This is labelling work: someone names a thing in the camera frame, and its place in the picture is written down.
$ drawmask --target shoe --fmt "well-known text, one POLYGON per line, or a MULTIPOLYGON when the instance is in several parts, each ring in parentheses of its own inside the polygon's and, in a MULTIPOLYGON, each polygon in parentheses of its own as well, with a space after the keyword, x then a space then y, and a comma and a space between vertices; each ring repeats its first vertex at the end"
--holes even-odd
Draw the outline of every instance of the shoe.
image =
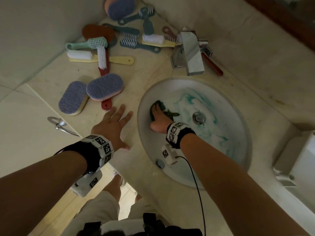
MULTIPOLYGON (((113 178, 115 175, 119 175, 117 171, 114 171, 113 178)), ((121 182, 120 182, 120 187, 124 187, 126 185, 127 181, 121 176, 121 182)))

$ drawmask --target hand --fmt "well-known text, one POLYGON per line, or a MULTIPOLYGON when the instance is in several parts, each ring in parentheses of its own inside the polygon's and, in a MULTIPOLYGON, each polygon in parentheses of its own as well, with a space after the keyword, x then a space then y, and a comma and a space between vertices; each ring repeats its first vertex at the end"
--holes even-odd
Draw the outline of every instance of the hand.
POLYGON ((122 104, 117 113, 114 114, 116 107, 112 107, 111 110, 105 113, 103 120, 99 124, 95 125, 91 131, 91 134, 102 135, 111 141, 114 151, 117 151, 120 148, 127 151, 130 150, 130 146, 120 139, 121 130, 129 122, 133 114, 132 111, 130 111, 124 118, 120 120, 121 116, 124 114, 125 109, 126 106, 122 104))
POLYGON ((150 128, 153 131, 167 134, 167 127, 172 124, 173 121, 162 112, 158 104, 153 105, 152 113, 155 120, 150 124, 150 128))

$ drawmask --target purple bristle pad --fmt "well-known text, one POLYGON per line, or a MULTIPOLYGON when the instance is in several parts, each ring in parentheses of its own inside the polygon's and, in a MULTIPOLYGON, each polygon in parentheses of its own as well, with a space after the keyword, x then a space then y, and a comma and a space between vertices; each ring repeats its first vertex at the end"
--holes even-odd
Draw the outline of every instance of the purple bristle pad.
POLYGON ((65 114, 73 114, 80 108, 86 95, 86 84, 74 81, 69 84, 59 101, 59 109, 65 114))
POLYGON ((124 83, 119 75, 107 74, 91 81, 86 86, 87 94, 95 100, 102 100, 123 89, 124 83))
POLYGON ((108 16, 110 19, 117 21, 130 15, 135 9, 134 0, 117 0, 108 7, 108 16))

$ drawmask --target green sponge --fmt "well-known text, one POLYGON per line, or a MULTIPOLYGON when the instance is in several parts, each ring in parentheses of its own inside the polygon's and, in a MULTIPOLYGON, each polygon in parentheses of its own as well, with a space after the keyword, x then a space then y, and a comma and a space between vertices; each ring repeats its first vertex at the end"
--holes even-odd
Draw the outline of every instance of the green sponge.
POLYGON ((150 107, 150 117, 151 117, 151 121, 152 121, 152 122, 155 120, 155 119, 154 119, 154 115, 153 115, 153 113, 152 113, 152 107, 153 107, 154 105, 157 105, 157 104, 159 105, 160 110, 162 110, 163 113, 164 113, 169 119, 171 119, 172 121, 174 121, 174 118, 173 118, 173 117, 178 117, 178 116, 179 116, 179 113, 172 113, 170 110, 165 111, 165 110, 166 110, 166 107, 164 106, 164 103, 161 102, 160 100, 157 100, 157 101, 155 101, 155 102, 151 105, 151 107, 150 107))

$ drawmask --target black wrist strap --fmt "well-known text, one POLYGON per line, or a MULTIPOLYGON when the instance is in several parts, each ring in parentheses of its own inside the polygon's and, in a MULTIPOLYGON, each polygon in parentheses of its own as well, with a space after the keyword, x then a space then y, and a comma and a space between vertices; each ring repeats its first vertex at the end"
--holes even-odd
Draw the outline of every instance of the black wrist strap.
POLYGON ((88 167, 84 175, 89 172, 95 172, 100 166, 99 151, 91 143, 84 143, 79 141, 65 147, 63 152, 64 151, 75 151, 85 158, 88 167))
POLYGON ((180 149, 180 141, 186 134, 196 133, 186 123, 174 122, 167 127, 166 141, 175 149, 180 149))

